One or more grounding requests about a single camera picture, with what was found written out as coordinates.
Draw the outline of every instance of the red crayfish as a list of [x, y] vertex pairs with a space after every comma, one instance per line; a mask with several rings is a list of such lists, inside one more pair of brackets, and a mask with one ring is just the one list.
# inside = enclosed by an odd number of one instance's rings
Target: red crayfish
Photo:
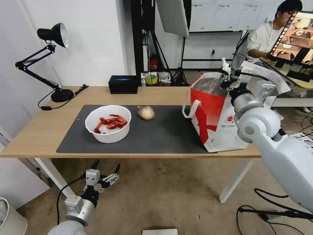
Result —
[[127, 124], [127, 121], [124, 120], [119, 115], [110, 114], [110, 116], [113, 116], [114, 118], [110, 118], [110, 119], [104, 119], [103, 117], [100, 118], [100, 122], [94, 130], [95, 133], [101, 134], [99, 128], [102, 125], [107, 125], [108, 129], [115, 129], [115, 128], [123, 128]]

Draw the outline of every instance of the red and white bag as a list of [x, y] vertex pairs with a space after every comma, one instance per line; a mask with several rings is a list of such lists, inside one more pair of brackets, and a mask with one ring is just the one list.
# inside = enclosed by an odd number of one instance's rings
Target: red and white bag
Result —
[[185, 113], [188, 94], [183, 104], [183, 115], [192, 124], [208, 152], [245, 149], [248, 143], [237, 135], [234, 107], [227, 91], [219, 87], [221, 73], [203, 73], [190, 88], [190, 113]]

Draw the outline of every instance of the monitor screen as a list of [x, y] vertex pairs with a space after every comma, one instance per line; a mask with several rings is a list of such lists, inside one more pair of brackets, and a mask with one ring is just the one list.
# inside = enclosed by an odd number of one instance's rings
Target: monitor screen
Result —
[[295, 64], [313, 64], [313, 12], [294, 12], [270, 55]]

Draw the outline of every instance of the black desk lamp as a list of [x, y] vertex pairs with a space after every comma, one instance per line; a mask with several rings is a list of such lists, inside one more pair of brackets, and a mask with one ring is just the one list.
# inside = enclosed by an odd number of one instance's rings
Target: black desk lamp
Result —
[[[42, 60], [43, 58], [51, 55], [54, 53], [55, 45], [52, 44], [51, 41], [55, 41], [62, 47], [68, 48], [68, 36], [63, 23], [58, 23], [52, 27], [52, 29], [38, 29], [37, 34], [39, 38], [45, 40], [48, 44], [45, 48], [41, 49], [40, 51], [32, 54], [31, 56], [27, 57], [26, 59], [16, 62], [15, 66], [24, 71], [25, 73], [31, 75], [32, 77], [38, 79], [39, 81], [43, 82], [44, 84], [52, 87], [54, 89], [53, 94], [51, 95], [51, 99], [54, 102], [64, 102], [69, 101], [74, 97], [74, 93], [68, 89], [62, 89], [59, 87], [58, 84], [54, 84], [53, 82], [48, 81], [47, 79], [40, 77], [39, 75], [35, 74], [34, 72], [28, 70], [28, 67], [32, 64]], [[39, 53], [48, 49], [50, 52], [43, 55], [40, 58], [32, 59], [34, 56], [38, 55]]]

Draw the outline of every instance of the person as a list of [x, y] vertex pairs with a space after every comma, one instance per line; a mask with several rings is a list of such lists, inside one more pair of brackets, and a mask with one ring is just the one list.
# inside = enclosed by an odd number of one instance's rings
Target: person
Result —
[[273, 22], [267, 22], [253, 30], [239, 49], [248, 62], [262, 66], [261, 57], [268, 59], [269, 51], [287, 24], [293, 11], [302, 10], [301, 0], [286, 0], [277, 8]]

